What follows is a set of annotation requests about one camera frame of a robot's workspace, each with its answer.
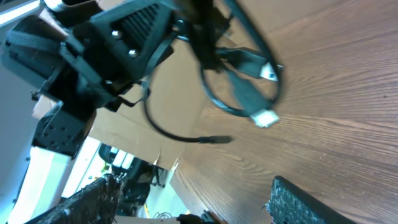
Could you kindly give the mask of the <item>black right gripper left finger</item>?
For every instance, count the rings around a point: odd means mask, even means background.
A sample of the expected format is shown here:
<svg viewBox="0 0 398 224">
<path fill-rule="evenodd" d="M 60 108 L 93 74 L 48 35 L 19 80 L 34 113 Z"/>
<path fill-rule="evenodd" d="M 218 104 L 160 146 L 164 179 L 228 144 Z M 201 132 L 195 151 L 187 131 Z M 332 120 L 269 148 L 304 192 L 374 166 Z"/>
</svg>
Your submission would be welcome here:
<svg viewBox="0 0 398 224">
<path fill-rule="evenodd" d="M 27 224 L 112 224 L 125 179 L 106 174 Z"/>
</svg>

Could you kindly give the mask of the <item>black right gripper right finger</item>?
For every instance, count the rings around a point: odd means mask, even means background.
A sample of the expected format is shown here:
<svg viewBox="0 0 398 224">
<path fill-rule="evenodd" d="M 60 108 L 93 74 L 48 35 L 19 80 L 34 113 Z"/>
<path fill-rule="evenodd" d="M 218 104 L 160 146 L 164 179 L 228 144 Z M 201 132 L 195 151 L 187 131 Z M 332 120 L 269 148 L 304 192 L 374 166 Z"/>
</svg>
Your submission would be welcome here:
<svg viewBox="0 0 398 224">
<path fill-rule="evenodd" d="M 355 224 L 280 175 L 274 177 L 264 207 L 273 223 Z"/>
</svg>

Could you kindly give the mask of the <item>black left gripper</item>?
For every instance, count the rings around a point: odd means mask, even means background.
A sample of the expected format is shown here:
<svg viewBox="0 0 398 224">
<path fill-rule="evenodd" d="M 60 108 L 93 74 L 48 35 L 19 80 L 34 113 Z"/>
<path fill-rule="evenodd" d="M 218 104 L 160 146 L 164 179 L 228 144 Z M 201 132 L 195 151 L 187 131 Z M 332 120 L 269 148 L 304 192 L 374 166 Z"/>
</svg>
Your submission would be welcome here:
<svg viewBox="0 0 398 224">
<path fill-rule="evenodd" d="M 108 10 L 97 1 L 41 1 L 54 26 L 25 16 L 6 34 L 2 60 L 66 111 L 116 111 L 121 95 L 140 84 L 150 59 L 172 52 L 159 45 L 173 15 L 160 1 L 124 1 Z"/>
</svg>

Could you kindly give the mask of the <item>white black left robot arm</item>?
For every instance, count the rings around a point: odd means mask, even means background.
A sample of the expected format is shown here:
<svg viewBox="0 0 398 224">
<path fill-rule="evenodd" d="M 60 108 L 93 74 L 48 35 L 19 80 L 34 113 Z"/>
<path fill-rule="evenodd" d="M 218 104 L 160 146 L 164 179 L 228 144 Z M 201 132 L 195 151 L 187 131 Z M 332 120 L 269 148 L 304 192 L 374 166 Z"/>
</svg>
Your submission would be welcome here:
<svg viewBox="0 0 398 224">
<path fill-rule="evenodd" d="M 55 106 L 37 123 L 32 145 L 75 157 L 97 110 L 133 106 L 124 94 L 146 82 L 171 53 L 160 49 L 172 11 L 161 1 L 124 1 L 102 9 L 96 1 L 41 1 L 58 27 L 37 15 L 23 17 L 6 34 L 2 62 Z"/>
</svg>

